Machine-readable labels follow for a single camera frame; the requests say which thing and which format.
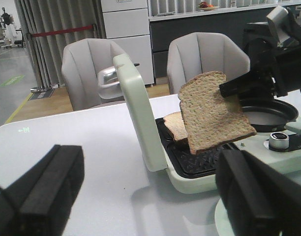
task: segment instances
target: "metal knob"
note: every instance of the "metal knob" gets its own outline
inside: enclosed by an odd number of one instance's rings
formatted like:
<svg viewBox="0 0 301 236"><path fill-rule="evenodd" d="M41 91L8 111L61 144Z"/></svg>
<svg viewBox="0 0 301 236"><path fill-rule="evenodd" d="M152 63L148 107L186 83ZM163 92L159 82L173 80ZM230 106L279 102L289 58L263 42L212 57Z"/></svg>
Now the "metal knob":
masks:
<svg viewBox="0 0 301 236"><path fill-rule="evenodd" d="M274 149L287 149L289 147L289 137L282 132L270 134L269 146Z"/></svg>

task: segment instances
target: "bread slice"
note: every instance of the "bread slice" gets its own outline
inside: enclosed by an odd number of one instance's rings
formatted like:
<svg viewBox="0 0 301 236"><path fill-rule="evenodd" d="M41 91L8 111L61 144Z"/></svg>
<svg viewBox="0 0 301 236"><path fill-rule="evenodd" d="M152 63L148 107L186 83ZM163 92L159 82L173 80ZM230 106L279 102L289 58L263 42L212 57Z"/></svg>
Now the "bread slice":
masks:
<svg viewBox="0 0 301 236"><path fill-rule="evenodd" d="M237 96L221 96L219 85L224 82L222 72L211 71L196 76L179 91L191 154L256 134Z"/></svg>
<svg viewBox="0 0 301 236"><path fill-rule="evenodd" d="M177 145L188 143L188 133L185 129L181 112L174 112L164 117L164 124Z"/></svg>

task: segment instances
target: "round pan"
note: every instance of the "round pan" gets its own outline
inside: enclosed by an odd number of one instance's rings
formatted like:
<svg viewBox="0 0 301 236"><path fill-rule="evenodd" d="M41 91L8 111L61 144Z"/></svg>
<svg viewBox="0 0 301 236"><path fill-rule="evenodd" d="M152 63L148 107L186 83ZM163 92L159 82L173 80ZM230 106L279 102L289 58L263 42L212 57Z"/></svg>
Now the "round pan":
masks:
<svg viewBox="0 0 301 236"><path fill-rule="evenodd" d="M243 99L240 104L257 132L285 130L285 124L296 121L298 117L298 110L294 106L277 99Z"/></svg>

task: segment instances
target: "red barrier rope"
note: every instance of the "red barrier rope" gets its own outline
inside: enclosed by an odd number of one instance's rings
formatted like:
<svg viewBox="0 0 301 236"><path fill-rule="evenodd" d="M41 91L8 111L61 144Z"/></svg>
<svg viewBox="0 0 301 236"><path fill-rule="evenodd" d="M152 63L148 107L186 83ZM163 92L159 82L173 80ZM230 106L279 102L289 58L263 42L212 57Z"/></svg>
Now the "red barrier rope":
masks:
<svg viewBox="0 0 301 236"><path fill-rule="evenodd" d="M72 28L72 29L63 29L63 30L57 30L52 32L44 32L44 33L34 33L31 36L33 38L36 37L44 37L44 36L50 36L50 35L56 35L56 34L62 34L62 33L71 33L71 32L78 32L78 31L84 31L84 30L90 30L93 28L93 25L90 26L84 26L84 27L78 27L78 28Z"/></svg>

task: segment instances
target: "gray curtain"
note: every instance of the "gray curtain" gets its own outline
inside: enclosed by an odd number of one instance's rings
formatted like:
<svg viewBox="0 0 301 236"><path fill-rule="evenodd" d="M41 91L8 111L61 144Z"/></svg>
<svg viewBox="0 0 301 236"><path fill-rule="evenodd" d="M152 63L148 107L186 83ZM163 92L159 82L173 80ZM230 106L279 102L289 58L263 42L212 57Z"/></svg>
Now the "gray curtain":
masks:
<svg viewBox="0 0 301 236"><path fill-rule="evenodd" d="M27 33L42 33L96 24L98 38L105 38L100 0L15 0L23 36ZM67 44L84 38L94 38L92 30L64 33L33 38L36 62L30 60L35 69L38 85L49 87L64 83L61 66L63 50Z"/></svg>

